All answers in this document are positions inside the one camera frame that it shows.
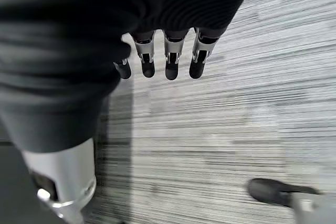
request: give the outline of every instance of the black fingertip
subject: black fingertip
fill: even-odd
[[[118,64],[117,70],[120,74],[120,77],[124,80],[128,79],[132,75],[130,64],[127,62],[126,65]]]
[[[175,80],[179,74],[179,64],[168,64],[166,63],[166,78],[168,80]]]
[[[142,63],[142,73],[147,78],[153,77],[155,74],[154,61],[152,63]]]
[[[198,79],[199,77],[202,76],[203,70],[204,70],[205,64],[202,63],[201,61],[195,63],[192,61],[190,63],[190,68],[189,68],[189,75],[193,79]]]

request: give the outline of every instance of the metal joint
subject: metal joint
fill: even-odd
[[[152,63],[154,59],[154,35],[151,38],[151,41],[147,44],[141,44],[134,40],[135,48],[137,49],[138,56],[142,63],[145,63],[143,56],[145,54],[149,55],[149,62]]]
[[[171,42],[168,40],[167,35],[164,34],[164,52],[166,56],[166,62],[170,64],[171,53],[176,53],[175,64],[179,64],[180,56],[182,54],[182,48],[184,44],[184,39],[178,42]]]
[[[213,49],[215,48],[217,41],[211,44],[204,44],[200,41],[200,31],[197,29],[194,47],[193,47],[193,61],[197,63],[200,51],[206,51],[206,57],[202,63],[205,63],[206,59],[211,55]]]

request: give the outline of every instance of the striped carpet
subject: striped carpet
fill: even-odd
[[[208,59],[188,75],[190,30],[175,81],[133,71],[102,117],[98,200],[88,223],[293,223],[253,201],[254,177],[336,192],[336,0],[245,0]]]

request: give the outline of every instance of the silver metal part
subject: silver metal part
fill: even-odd
[[[81,209],[92,199],[97,185],[93,139],[60,152],[22,151],[22,155],[30,171],[55,183],[57,202],[45,188],[38,190],[37,197],[66,222],[84,223]]]
[[[145,63],[143,60],[144,54],[149,54],[149,62],[153,62],[154,57],[154,35],[151,38],[151,41],[147,44],[141,44],[134,40],[135,48],[137,49],[138,55],[142,63]]]
[[[205,63],[206,59],[211,55],[212,50],[214,50],[215,45],[217,42],[214,42],[212,44],[204,44],[200,42],[200,31],[197,29],[195,41],[194,41],[194,47],[193,47],[193,61],[197,63],[199,51],[206,51],[206,57],[203,60],[202,63]]]
[[[331,195],[291,193],[297,224],[332,224],[336,220],[336,198]]]
[[[184,39],[179,42],[171,42],[168,40],[166,34],[164,34],[164,54],[166,56],[166,62],[170,62],[170,53],[176,53],[175,64],[179,64],[180,56],[182,54],[182,48],[184,44]]]
[[[122,64],[125,66],[127,64],[128,60],[127,59],[122,59]],[[116,68],[118,68],[118,64],[114,62],[114,65]]]

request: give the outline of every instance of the silver metal cylinder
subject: silver metal cylinder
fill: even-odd
[[[35,184],[37,197],[69,224],[84,222],[81,209],[96,189],[93,139],[53,153],[22,151]]]

